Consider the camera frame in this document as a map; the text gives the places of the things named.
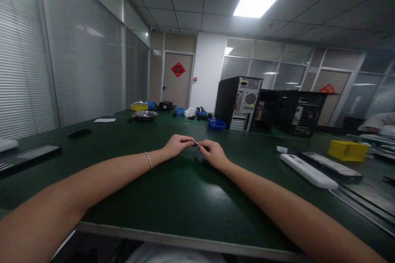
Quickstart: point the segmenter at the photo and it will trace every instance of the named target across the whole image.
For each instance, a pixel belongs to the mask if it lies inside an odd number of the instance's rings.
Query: silver bracelet
[[[148,155],[148,153],[147,153],[147,152],[144,152],[144,153],[145,153],[145,155],[148,157],[149,166],[150,166],[150,168],[151,168],[151,170],[152,170],[152,163],[151,163],[151,159],[149,158],[149,155]]]

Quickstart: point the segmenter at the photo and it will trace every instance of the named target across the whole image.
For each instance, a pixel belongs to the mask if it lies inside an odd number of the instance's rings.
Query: yellow plastic bin
[[[328,154],[342,161],[362,162],[368,149],[367,145],[350,141],[331,141]]]
[[[130,105],[133,111],[143,111],[148,109],[148,103],[133,103]]]

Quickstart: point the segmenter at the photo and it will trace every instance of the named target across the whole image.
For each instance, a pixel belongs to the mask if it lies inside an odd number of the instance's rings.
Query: ceiling
[[[277,0],[261,18],[233,16],[239,0],[131,0],[160,31],[268,37],[395,52],[395,0]]]

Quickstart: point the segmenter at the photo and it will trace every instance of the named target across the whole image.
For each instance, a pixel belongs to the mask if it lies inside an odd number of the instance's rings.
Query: fluorescent light panel
[[[233,47],[225,47],[225,55],[228,55],[233,50]]]
[[[240,0],[234,16],[260,18],[276,0]]]
[[[358,85],[358,86],[366,86],[366,85],[377,85],[377,84],[371,84],[371,83],[355,83],[353,85]]]

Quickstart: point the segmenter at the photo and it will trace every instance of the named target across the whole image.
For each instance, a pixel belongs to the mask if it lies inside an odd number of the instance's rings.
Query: metal bowl
[[[154,111],[138,111],[133,114],[135,120],[139,121],[153,121],[158,116],[157,112]]]

